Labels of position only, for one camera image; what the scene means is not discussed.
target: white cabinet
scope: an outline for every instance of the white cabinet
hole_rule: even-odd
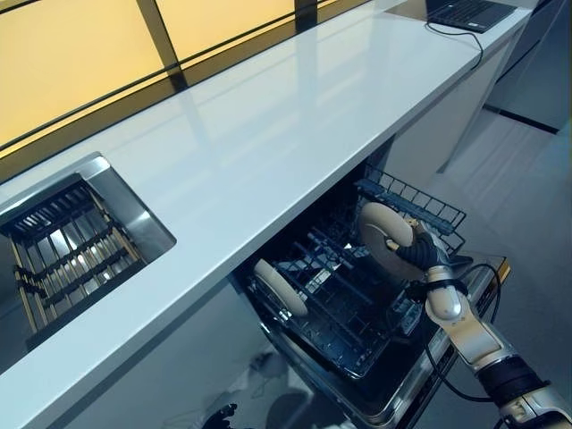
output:
[[[268,344],[228,281],[215,288],[216,295],[174,332],[164,332],[168,336],[127,372],[122,367],[115,371],[111,387],[103,382],[94,390],[101,393],[98,398],[80,400],[54,427],[68,424],[78,411],[65,427],[159,429],[173,427],[177,420],[184,425],[175,427],[200,427],[209,406]],[[79,410],[82,403],[90,405]]]

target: dishwasher door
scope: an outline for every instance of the dishwasher door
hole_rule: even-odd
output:
[[[358,427],[409,427],[433,394],[436,380],[423,352],[425,338],[443,370],[454,353],[422,305],[408,299],[408,282],[385,272],[368,254],[356,228],[361,206],[380,201],[405,217],[423,219],[453,259],[465,214],[364,162],[270,239],[232,275],[270,342],[309,385],[340,404]],[[460,264],[461,273],[467,265]],[[269,282],[272,276],[279,283]],[[479,311],[494,285],[486,271],[467,278]]]

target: laptop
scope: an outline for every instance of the laptop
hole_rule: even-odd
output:
[[[517,9],[488,0],[426,0],[427,22],[484,33]]]

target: dishwasher rack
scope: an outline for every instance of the dishwasher rack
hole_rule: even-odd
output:
[[[0,232],[10,241],[16,287],[34,334],[65,324],[102,286],[109,290],[145,264],[85,181],[50,192],[5,221]]]
[[[458,253],[465,244],[465,239],[457,233],[458,226],[467,217],[465,212],[372,165],[367,166],[367,171],[367,178],[355,183],[362,197],[383,203],[403,217],[424,221],[441,239],[449,256]]]
[[[456,229],[466,215],[372,167],[366,179],[351,183],[353,198],[341,198],[339,204],[330,198],[318,209],[310,207],[311,222],[299,221],[301,226],[293,230],[302,233],[279,233],[277,246],[266,252],[262,248],[250,262],[268,262],[302,299],[306,314],[292,314],[252,268],[246,284],[250,297],[287,332],[345,375],[360,379],[392,341],[412,341],[423,312],[421,304],[407,297],[408,282],[383,270],[362,244],[361,207],[370,200],[383,202],[406,218],[424,221],[452,256],[465,242]]]

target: laptop keyboard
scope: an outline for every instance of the laptop keyboard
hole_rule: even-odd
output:
[[[483,0],[460,0],[453,6],[447,6],[435,14],[440,21],[468,23],[481,12],[486,11],[494,3]]]

